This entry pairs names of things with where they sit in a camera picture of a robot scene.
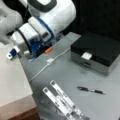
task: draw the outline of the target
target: table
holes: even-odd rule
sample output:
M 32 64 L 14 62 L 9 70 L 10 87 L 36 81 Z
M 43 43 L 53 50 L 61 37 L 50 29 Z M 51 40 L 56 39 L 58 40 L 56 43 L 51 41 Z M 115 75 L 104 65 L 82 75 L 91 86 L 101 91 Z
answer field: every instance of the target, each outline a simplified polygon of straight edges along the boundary
M 49 55 L 43 54 L 32 63 L 27 64 L 27 60 L 21 59 L 28 79 L 35 76 L 46 65 L 46 60 L 51 57 L 54 58 L 68 49 L 79 37 L 80 35 L 69 33 L 54 45 L 53 51 Z M 41 108 L 41 118 L 45 120 L 66 120 L 66 118 L 59 117 L 40 104 L 40 96 L 43 94 L 42 89 L 44 87 L 54 91 L 49 85 L 51 80 L 55 80 L 82 110 L 83 114 L 90 117 L 91 120 L 118 120 L 120 117 L 120 64 L 109 76 L 105 76 L 73 62 L 69 51 L 31 83 L 34 98 L 38 107 Z M 78 86 L 103 90 L 106 95 L 79 91 Z

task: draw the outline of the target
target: black rectangular box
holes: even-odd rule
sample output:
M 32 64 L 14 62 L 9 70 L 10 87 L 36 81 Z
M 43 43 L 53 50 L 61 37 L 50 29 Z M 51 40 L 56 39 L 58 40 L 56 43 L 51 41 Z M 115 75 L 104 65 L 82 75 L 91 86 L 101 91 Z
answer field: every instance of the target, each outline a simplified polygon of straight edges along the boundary
M 84 53 L 90 53 L 91 58 L 84 59 Z M 108 74 L 118 64 L 119 55 L 119 41 L 93 33 L 82 35 L 71 45 L 71 56 L 74 61 L 103 74 Z

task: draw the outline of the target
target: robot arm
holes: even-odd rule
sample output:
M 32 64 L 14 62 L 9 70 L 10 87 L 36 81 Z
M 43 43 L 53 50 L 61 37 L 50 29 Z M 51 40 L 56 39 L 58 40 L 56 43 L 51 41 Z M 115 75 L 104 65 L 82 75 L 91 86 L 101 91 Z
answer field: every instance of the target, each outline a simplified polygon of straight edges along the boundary
M 41 45 L 46 46 L 68 27 L 76 17 L 71 0 L 28 0 L 33 17 L 12 35 L 12 40 L 24 54 L 36 57 Z

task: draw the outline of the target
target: small black object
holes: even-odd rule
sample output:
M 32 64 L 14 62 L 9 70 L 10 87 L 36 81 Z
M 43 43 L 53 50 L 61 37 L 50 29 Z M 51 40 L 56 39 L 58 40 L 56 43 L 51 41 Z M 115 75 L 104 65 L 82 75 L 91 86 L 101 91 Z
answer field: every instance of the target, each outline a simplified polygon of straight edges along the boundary
M 98 94 L 102 94 L 102 95 L 105 95 L 105 93 L 103 91 L 100 91 L 100 90 L 91 90 L 91 89 L 88 89 L 86 87 L 77 87 L 79 90 L 83 90 L 83 91 L 86 91 L 86 92 L 94 92 L 94 93 L 98 93 Z
M 95 90 L 95 93 L 104 94 L 103 91 Z
M 85 88 L 85 87 L 78 87 L 78 89 L 83 91 L 89 91 L 88 88 Z

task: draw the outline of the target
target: black pen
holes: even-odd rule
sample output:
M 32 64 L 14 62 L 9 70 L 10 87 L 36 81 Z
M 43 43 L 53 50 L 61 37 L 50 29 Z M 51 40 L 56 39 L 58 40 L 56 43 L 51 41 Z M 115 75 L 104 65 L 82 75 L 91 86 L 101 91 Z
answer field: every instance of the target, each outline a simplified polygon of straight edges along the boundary
M 100 90 L 93 90 L 93 89 L 88 89 L 86 87 L 78 87 L 79 90 L 83 90 L 83 91 L 86 91 L 86 92 L 94 92 L 94 93 L 98 93 L 98 94 L 103 94 L 105 95 L 105 93 L 103 91 L 100 91 Z

